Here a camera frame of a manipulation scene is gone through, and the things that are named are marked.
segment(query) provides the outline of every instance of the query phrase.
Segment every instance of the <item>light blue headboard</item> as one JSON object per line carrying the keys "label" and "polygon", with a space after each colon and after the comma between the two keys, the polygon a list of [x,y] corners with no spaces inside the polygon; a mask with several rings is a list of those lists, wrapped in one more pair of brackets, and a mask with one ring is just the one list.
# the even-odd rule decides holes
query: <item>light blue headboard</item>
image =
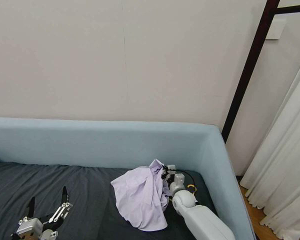
{"label": "light blue headboard", "polygon": [[216,126],[0,118],[0,162],[135,168],[148,166],[155,158],[199,172],[219,217],[236,239],[255,239]]}

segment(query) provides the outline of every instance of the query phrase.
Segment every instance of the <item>bed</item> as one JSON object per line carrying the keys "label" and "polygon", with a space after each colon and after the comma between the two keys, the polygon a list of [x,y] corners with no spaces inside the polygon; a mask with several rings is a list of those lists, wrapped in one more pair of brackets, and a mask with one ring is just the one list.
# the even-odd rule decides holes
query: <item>bed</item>
{"label": "bed", "polygon": [[237,240],[255,239],[216,126],[20,118],[0,118],[0,239],[9,239],[32,196],[36,216],[53,212],[63,186],[74,207],[59,229],[60,240],[194,239],[171,205],[168,227],[157,232],[134,229],[116,209],[110,181],[155,158],[191,171],[199,202]]}

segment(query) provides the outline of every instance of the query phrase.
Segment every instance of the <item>wall switch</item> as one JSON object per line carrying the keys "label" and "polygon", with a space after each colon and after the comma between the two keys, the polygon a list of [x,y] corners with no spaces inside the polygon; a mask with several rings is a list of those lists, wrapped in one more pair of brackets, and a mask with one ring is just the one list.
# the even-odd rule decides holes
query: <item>wall switch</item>
{"label": "wall switch", "polygon": [[274,18],[265,39],[280,39],[286,23],[285,18]]}

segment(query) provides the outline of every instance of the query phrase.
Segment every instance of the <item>mattress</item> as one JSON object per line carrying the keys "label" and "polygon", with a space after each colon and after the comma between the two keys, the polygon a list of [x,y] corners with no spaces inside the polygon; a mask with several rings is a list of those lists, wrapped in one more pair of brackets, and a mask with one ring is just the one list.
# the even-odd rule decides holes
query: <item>mattress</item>
{"label": "mattress", "polygon": [[[54,213],[61,203],[63,186],[73,204],[69,215],[58,229],[58,240],[191,240],[184,219],[171,202],[164,212],[168,227],[156,232],[133,228],[120,216],[110,182],[128,169],[66,165],[31,165],[0,163],[0,240],[9,240],[31,197],[35,196],[35,217]],[[216,213],[201,175],[193,176],[200,204]],[[185,184],[192,184],[186,175]]]}

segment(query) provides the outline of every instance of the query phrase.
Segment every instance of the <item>lavender cloth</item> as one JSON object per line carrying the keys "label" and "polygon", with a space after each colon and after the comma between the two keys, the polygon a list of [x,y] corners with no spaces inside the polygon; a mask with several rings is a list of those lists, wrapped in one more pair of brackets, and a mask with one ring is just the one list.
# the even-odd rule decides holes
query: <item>lavender cloth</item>
{"label": "lavender cloth", "polygon": [[155,159],[149,167],[127,171],[111,182],[116,207],[122,217],[142,231],[165,229],[164,215],[169,203],[168,183],[161,178],[163,164]]}

